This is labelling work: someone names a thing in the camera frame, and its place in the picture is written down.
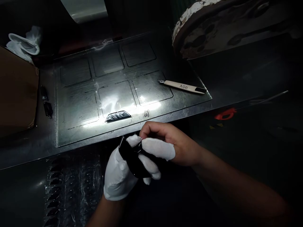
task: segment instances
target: metal plate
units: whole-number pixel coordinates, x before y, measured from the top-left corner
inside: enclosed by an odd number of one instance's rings
[[[129,67],[156,59],[155,53],[147,40],[123,45],[122,49]]]
[[[160,71],[138,76],[133,79],[133,85],[141,106],[173,97],[171,89],[168,86],[160,84],[158,79],[165,80],[165,77]]]
[[[99,119],[96,93],[94,91],[66,96],[64,103],[65,111],[62,113],[62,125],[64,125],[66,130]]]
[[[94,53],[92,62],[96,77],[124,69],[118,48]]]
[[[88,60],[78,59],[61,66],[61,83],[64,87],[91,79]]]
[[[100,88],[98,92],[100,95],[102,114],[105,118],[114,112],[122,110],[127,112],[136,108],[128,80]]]
[[[167,79],[204,88],[187,62],[175,60],[169,34],[146,34],[111,43],[99,51],[70,56],[58,67],[64,68],[64,72],[68,68],[70,73],[72,66],[79,69],[77,64],[84,65],[79,58],[88,59],[86,71],[74,72],[81,76],[64,84],[69,86],[63,85],[60,70],[55,71],[57,146],[110,133],[211,99],[209,93],[200,95],[158,83],[158,79]],[[87,75],[92,78],[83,82]],[[123,110],[131,117],[106,122],[108,114]]]

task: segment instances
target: white cloth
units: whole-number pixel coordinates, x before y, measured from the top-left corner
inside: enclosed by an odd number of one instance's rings
[[[9,33],[11,41],[6,44],[6,47],[14,54],[33,64],[32,57],[29,54],[37,55],[40,53],[41,28],[32,26],[32,29],[25,35],[26,37],[24,38],[14,33]]]
[[[131,147],[134,147],[141,141],[141,138],[133,135],[126,140]],[[139,155],[139,159],[153,179],[159,180],[161,178],[161,173],[153,161],[141,154]],[[133,189],[137,181],[138,179],[130,172],[126,161],[123,160],[119,153],[119,147],[117,147],[111,153],[106,166],[103,189],[105,198],[112,201],[124,199]],[[149,185],[151,178],[144,178],[143,181]]]

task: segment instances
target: orange object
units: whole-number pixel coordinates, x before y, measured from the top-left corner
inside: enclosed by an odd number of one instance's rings
[[[228,120],[231,119],[234,116],[234,113],[236,113],[236,109],[235,108],[230,108],[218,115],[215,116],[215,119],[217,120]]]

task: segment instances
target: hand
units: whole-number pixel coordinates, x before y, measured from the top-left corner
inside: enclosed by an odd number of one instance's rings
[[[131,147],[135,147],[141,141],[141,138],[133,135],[128,137],[126,141]],[[139,159],[153,179],[159,180],[161,178],[161,173],[153,161],[144,155],[139,155]],[[119,153],[119,147],[117,147],[111,153],[105,170],[103,189],[105,198],[112,201],[124,199],[133,189],[137,181],[138,179],[130,172],[126,161],[123,160]],[[149,185],[151,178],[144,178],[143,181]]]
[[[163,140],[148,138],[155,135]],[[142,148],[156,157],[171,160],[182,166],[197,165],[201,147],[172,124],[147,121],[141,131]]]

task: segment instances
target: metal surface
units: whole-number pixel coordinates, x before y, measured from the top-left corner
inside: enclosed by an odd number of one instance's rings
[[[148,33],[57,63],[57,146],[210,100],[208,92],[193,94],[158,83],[171,79],[204,87],[186,62],[177,63],[169,41],[169,35]],[[106,121],[119,111],[131,117]]]
[[[61,0],[61,2],[78,24],[108,16],[104,0]]]
[[[289,37],[263,40],[259,43],[234,48],[192,61],[203,79],[212,100],[153,118],[153,121],[171,122],[216,108],[260,97],[264,92],[280,88],[286,90],[291,80],[290,68],[277,53]],[[40,84],[48,91],[49,102],[55,103],[55,75],[53,65],[40,68]],[[1,139],[0,169],[56,155],[100,141],[138,131],[144,122],[113,130],[67,146],[56,148],[55,120],[45,116],[43,102],[37,103],[36,127]]]
[[[263,101],[261,101],[261,102],[257,102],[257,103],[251,104],[250,106],[254,106],[254,105],[257,105],[257,104],[262,104],[262,103],[268,102],[268,101],[270,101],[270,100],[272,100],[272,99],[274,99],[274,98],[277,98],[277,97],[279,97],[279,96],[281,96],[281,95],[286,94],[287,92],[288,92],[288,90],[283,91],[283,92],[281,92],[281,93],[279,93],[279,94],[277,94],[277,95],[275,95],[275,96],[273,96],[273,97],[270,97],[270,98],[268,98],[268,99],[265,99],[265,100],[263,100]]]
[[[2,226],[44,226],[45,184],[50,163],[41,160],[0,171]]]

